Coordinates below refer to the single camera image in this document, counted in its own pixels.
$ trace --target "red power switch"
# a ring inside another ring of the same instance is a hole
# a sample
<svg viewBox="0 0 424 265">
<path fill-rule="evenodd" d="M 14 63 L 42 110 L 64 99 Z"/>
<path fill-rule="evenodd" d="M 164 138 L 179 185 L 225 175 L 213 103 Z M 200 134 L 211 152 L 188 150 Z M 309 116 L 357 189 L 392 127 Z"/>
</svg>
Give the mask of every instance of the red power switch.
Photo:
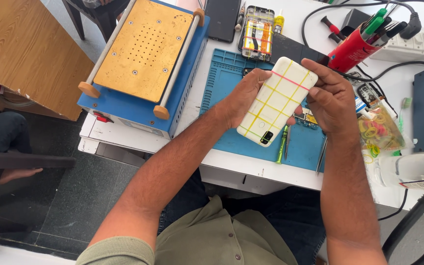
<svg viewBox="0 0 424 265">
<path fill-rule="evenodd" d="M 102 115 L 99 112 L 93 112 L 93 115 L 96 116 L 96 119 L 98 121 L 101 121 L 103 123 L 114 123 L 111 119 L 105 117 L 104 115 Z"/>
</svg>

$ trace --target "golden heating plate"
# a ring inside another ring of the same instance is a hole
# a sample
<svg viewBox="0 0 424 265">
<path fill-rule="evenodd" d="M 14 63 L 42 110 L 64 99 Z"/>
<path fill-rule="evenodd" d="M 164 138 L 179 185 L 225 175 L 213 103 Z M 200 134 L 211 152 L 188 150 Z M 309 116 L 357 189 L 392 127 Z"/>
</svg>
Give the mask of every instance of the golden heating plate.
<svg viewBox="0 0 424 265">
<path fill-rule="evenodd" d="M 137 0 L 94 82 L 159 102 L 192 19 L 180 10 Z"/>
</svg>

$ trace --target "olive green shirt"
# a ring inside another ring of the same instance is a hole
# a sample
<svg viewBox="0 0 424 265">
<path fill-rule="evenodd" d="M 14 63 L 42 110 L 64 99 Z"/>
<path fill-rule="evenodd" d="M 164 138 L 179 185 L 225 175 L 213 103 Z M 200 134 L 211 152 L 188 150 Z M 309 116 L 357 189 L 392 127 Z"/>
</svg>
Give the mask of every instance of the olive green shirt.
<svg viewBox="0 0 424 265">
<path fill-rule="evenodd" d="M 266 218 L 246 210 L 233 218 L 215 196 L 168 226 L 156 250 L 139 238 L 119 236 L 87 248 L 77 265 L 297 265 Z"/>
</svg>

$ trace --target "blue silicone repair mat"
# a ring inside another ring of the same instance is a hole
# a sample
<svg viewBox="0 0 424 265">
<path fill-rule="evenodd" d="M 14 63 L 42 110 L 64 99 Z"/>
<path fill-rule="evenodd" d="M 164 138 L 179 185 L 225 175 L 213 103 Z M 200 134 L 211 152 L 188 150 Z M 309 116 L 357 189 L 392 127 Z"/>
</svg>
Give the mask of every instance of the blue silicone repair mat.
<svg viewBox="0 0 424 265">
<path fill-rule="evenodd" d="M 241 54 L 215 49 L 209 69 L 209 76 L 202 98 L 202 115 L 211 106 L 225 98 L 243 77 L 243 68 L 272 69 L 269 63 L 246 60 Z M 236 129 L 224 133 L 214 145 L 214 149 L 244 155 L 257 159 L 276 161 L 281 144 L 282 131 L 268 147 L 262 147 L 240 135 Z M 282 157 L 282 164 L 315 170 L 324 135 L 320 127 L 312 129 L 301 123 L 291 127 L 291 140 L 287 160 Z"/>
</svg>

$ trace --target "lcd separator machine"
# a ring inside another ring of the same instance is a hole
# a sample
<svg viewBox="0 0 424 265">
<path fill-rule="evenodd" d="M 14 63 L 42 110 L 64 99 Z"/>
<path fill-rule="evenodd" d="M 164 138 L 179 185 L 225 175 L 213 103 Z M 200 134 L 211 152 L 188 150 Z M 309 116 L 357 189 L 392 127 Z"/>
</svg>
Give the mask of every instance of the lcd separator machine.
<svg viewBox="0 0 424 265">
<path fill-rule="evenodd" d="M 131 0 L 86 82 L 78 105 L 102 122 L 174 137 L 210 18 L 157 0 Z"/>
</svg>

